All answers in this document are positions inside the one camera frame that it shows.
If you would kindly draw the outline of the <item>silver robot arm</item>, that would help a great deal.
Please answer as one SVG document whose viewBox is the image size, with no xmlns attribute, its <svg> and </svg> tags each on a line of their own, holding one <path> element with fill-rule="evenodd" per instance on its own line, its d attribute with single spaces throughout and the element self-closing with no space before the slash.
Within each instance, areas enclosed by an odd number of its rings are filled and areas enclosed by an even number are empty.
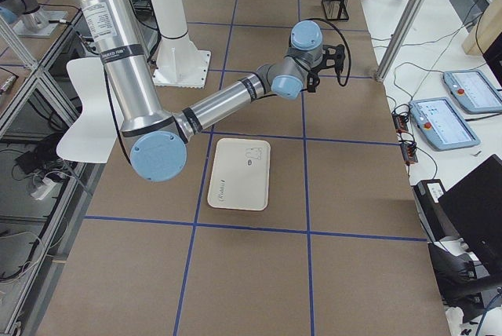
<svg viewBox="0 0 502 336">
<path fill-rule="evenodd" d="M 185 166 L 187 143 L 266 93 L 297 98 L 308 72 L 322 59 L 322 32 L 312 21 L 297 23 L 289 48 L 277 64 L 265 64 L 179 113 L 163 108 L 158 86 L 203 86 L 210 52 L 190 40 L 182 0 L 151 0 L 161 34 L 156 68 L 146 47 L 130 0 L 72 0 L 79 4 L 105 77 L 118 98 L 124 121 L 121 134 L 130 164 L 142 178 L 167 181 Z"/>
</svg>

